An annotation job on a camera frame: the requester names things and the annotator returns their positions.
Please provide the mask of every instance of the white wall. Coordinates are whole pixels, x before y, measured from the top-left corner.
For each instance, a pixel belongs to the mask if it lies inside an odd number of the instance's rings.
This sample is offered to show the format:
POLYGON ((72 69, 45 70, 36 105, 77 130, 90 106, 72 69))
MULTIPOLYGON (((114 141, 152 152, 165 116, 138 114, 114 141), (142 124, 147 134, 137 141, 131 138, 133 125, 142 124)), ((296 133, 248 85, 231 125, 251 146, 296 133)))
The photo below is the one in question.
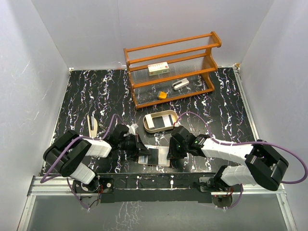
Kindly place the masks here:
POLYGON ((0 226, 17 229, 41 169, 68 68, 31 0, 0 0, 0 226))
MULTIPOLYGON (((308 163, 308 2, 275 0, 241 64, 244 90, 260 137, 281 144, 308 163)), ((284 155, 284 180, 304 175, 300 163, 284 155)), ((308 181, 285 185, 300 231, 307 230, 308 181)))
POLYGON ((123 48, 216 31, 218 65, 241 62, 273 0, 32 0, 75 69, 121 68, 123 48))

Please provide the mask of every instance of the black marble table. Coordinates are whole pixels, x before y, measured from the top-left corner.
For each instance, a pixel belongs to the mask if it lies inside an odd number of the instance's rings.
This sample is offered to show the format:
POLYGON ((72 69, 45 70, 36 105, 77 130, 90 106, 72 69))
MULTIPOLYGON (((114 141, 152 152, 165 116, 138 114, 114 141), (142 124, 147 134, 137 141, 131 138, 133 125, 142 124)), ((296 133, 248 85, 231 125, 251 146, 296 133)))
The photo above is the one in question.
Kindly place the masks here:
MULTIPOLYGON (((128 124, 137 123, 138 133, 144 144, 169 146, 171 131, 155 134, 143 128, 146 114, 174 110, 178 115, 185 111, 195 112, 208 123, 218 139, 226 141, 253 141, 253 133, 248 121, 240 91, 232 68, 219 68, 210 73, 215 91, 168 103, 135 109, 125 70, 82 70, 71 72, 64 101, 54 131, 53 139, 68 129, 89 135, 87 115, 98 120, 98 136, 103 136, 114 113, 119 114, 128 124)), ((193 134, 207 133, 196 116, 185 115, 181 121, 193 134)), ((202 158, 188 155, 172 161, 170 167, 140 165, 125 152, 112 153, 108 158, 86 156, 83 163, 97 173, 174 173, 174 172, 216 172, 228 161, 218 158, 202 158)), ((49 165, 43 167, 44 174, 49 165)))

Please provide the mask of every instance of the white box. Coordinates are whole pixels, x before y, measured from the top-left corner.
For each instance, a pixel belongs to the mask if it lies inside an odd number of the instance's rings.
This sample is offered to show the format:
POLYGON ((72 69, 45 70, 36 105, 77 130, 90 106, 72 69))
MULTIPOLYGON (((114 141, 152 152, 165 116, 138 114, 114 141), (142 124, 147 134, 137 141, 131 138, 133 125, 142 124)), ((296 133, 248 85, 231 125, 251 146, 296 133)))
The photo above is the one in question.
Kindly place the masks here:
POLYGON ((149 76, 155 76, 169 72, 169 66, 167 62, 148 65, 149 76))

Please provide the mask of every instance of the wooden rack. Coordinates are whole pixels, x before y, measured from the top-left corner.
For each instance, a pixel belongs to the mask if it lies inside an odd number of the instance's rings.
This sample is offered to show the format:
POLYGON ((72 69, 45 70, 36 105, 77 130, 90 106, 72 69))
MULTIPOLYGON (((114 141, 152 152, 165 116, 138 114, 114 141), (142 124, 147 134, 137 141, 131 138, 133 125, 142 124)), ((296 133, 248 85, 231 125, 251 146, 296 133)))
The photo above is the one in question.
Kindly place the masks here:
POLYGON ((212 48, 220 46, 220 38, 212 31, 210 34, 124 49, 136 108, 213 91, 209 72, 217 71, 218 67, 212 58, 212 48), (147 65, 160 62, 168 63, 169 73, 149 76, 147 65), (189 85, 173 90, 172 83, 181 78, 187 78, 189 85), (160 90, 168 92, 166 99, 157 98, 160 90))

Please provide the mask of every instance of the yellow object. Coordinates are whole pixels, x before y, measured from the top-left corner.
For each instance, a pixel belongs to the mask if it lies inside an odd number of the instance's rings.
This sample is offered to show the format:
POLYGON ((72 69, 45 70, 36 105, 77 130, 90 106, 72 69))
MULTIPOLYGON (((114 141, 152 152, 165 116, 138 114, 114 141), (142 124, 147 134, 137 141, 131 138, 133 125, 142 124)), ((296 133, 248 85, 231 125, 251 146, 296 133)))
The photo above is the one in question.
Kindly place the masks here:
POLYGON ((158 93, 158 96, 157 96, 160 100, 164 100, 165 98, 167 98, 167 93, 163 92, 163 91, 160 91, 158 93))

